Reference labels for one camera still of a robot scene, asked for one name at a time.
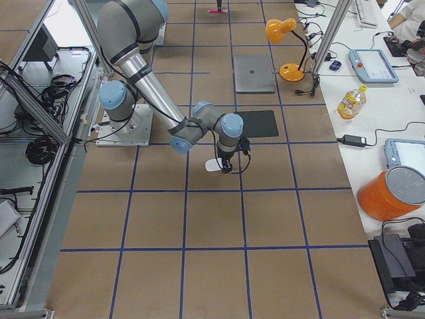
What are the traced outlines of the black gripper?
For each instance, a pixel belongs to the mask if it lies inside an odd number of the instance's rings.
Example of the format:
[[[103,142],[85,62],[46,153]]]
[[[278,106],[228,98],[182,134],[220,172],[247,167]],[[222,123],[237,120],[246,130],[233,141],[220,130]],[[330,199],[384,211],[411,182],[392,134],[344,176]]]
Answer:
[[[230,162],[230,159],[233,155],[239,150],[239,146],[236,145],[231,148],[225,148],[224,146],[216,147],[216,154],[218,158],[218,164],[223,173],[231,173],[233,170],[233,165]]]

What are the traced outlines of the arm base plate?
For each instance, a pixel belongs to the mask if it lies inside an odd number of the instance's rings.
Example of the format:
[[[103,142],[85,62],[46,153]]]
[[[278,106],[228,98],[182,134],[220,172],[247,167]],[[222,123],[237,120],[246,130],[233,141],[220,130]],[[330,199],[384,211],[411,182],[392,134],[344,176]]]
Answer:
[[[110,120],[108,111],[104,111],[104,121],[101,126],[96,145],[98,147],[147,147],[150,142],[153,111],[147,104],[136,104],[129,122]]]

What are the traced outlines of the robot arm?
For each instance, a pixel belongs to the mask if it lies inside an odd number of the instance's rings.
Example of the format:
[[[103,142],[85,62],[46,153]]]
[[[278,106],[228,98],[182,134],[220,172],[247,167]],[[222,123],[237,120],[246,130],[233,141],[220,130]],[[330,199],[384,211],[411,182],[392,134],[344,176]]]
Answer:
[[[186,117],[143,58],[168,18],[164,1],[107,2],[97,23],[102,52],[153,108],[167,128],[169,143],[176,152],[187,153],[207,132],[213,132],[218,136],[215,162],[222,172],[230,173],[230,160],[236,152],[250,155],[250,142],[242,135],[243,119],[235,113],[222,113],[207,101],[200,101],[192,117]]]

